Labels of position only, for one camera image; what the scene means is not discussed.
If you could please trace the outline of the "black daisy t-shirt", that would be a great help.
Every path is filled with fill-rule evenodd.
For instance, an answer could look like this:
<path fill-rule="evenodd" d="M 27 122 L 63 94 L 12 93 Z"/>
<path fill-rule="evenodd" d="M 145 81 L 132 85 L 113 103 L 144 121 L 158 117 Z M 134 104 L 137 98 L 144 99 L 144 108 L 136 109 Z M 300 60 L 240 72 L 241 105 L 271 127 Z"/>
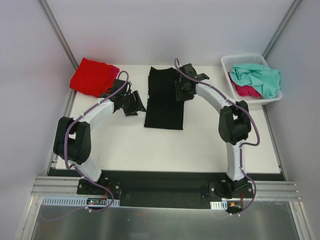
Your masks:
<path fill-rule="evenodd" d="M 182 130 L 184 102 L 177 101 L 175 82 L 180 75 L 174 68 L 150 68 L 148 99 L 144 127 L 165 130 Z"/>

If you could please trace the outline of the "pink t-shirt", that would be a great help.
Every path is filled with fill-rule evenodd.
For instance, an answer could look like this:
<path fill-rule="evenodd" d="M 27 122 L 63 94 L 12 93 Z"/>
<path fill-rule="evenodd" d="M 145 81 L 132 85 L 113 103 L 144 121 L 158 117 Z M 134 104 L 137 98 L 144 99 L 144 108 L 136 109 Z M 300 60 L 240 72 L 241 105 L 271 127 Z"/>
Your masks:
<path fill-rule="evenodd" d="M 112 79 L 115 79 L 118 76 L 119 72 L 120 69 L 118 67 L 111 65 L 109 75 Z"/>

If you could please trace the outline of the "red t-shirt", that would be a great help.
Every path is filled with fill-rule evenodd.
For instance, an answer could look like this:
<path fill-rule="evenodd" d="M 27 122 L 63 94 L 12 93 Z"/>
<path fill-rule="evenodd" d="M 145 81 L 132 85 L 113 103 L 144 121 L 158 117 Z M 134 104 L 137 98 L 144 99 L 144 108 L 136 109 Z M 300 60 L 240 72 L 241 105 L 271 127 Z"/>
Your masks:
<path fill-rule="evenodd" d="M 98 98 L 114 84 L 110 64 L 83 58 L 72 76 L 69 87 L 84 95 Z"/>

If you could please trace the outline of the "white plastic basket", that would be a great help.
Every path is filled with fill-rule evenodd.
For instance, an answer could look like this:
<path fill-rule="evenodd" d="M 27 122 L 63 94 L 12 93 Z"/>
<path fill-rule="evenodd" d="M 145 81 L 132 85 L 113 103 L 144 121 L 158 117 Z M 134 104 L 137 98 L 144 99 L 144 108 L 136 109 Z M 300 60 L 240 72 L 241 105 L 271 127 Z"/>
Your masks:
<path fill-rule="evenodd" d="M 270 68 L 262 55 L 226 55 L 220 61 L 235 100 L 261 106 L 282 99 L 281 73 Z"/>

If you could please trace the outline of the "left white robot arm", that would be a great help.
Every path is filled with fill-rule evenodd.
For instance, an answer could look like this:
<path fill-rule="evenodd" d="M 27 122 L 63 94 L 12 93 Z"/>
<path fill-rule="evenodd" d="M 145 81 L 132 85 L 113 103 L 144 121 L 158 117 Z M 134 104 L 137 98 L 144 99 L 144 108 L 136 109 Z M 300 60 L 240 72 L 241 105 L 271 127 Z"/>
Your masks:
<path fill-rule="evenodd" d="M 91 157 L 91 131 L 118 110 L 123 110 L 126 117 L 147 111 L 139 92 L 131 90 L 128 80 L 116 79 L 113 86 L 79 116 L 63 116 L 58 121 L 54 154 L 64 160 L 67 169 L 74 167 L 83 178 L 90 179 L 88 188 L 96 195 L 105 191 L 106 183 L 100 179 L 102 170 Z"/>

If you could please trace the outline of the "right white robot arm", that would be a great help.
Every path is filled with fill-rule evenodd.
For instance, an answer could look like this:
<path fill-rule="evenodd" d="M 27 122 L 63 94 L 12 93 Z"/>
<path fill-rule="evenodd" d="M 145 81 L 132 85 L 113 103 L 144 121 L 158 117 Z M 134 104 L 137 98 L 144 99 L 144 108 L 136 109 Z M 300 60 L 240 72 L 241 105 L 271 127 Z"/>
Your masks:
<path fill-rule="evenodd" d="M 242 144 L 252 129 L 248 105 L 245 101 L 229 99 L 213 86 L 206 74 L 198 74 L 192 64 L 181 66 L 175 58 L 174 66 L 180 74 L 179 80 L 175 82 L 177 100 L 184 102 L 198 95 L 219 113 L 218 133 L 226 144 L 227 170 L 225 180 L 214 188 L 214 192 L 222 198 L 237 197 L 248 184 L 242 150 Z"/>

